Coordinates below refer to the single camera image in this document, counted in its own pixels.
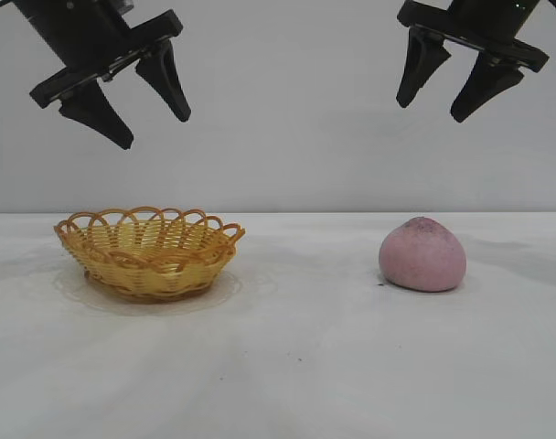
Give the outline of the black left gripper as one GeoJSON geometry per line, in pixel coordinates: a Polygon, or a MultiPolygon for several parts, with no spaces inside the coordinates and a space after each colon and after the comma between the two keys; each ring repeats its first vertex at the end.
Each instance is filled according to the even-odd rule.
{"type": "Polygon", "coordinates": [[[188,121],[191,109],[170,42],[183,25],[173,10],[129,27],[117,1],[17,1],[16,7],[64,64],[30,92],[40,107],[60,99],[62,116],[130,149],[133,133],[93,80],[111,80],[137,61],[135,72],[180,122],[188,121]]]}

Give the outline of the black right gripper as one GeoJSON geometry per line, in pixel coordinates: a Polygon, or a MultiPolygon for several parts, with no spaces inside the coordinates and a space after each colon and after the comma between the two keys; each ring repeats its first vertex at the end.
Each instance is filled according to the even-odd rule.
{"type": "Polygon", "coordinates": [[[453,1],[442,9],[417,1],[404,2],[397,18],[409,27],[409,38],[397,103],[401,108],[408,107],[451,57],[444,47],[445,39],[480,52],[451,106],[450,114],[458,123],[501,92],[517,86],[523,79],[519,66],[540,71],[549,56],[517,39],[537,4],[508,0],[453,1]]]}

